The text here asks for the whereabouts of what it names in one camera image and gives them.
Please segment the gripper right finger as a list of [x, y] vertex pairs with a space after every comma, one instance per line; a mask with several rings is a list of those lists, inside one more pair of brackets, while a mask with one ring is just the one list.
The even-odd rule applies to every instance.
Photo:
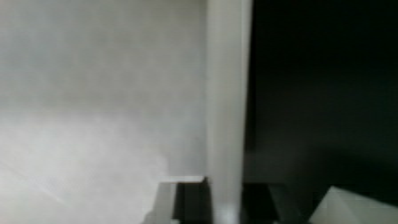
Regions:
[[330, 187], [314, 209], [310, 224], [398, 224], [398, 207]]

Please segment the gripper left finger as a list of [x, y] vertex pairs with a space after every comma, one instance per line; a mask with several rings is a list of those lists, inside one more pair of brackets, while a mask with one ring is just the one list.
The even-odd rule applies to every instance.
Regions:
[[202, 176], [170, 177], [158, 184], [143, 224], [207, 224], [207, 180]]

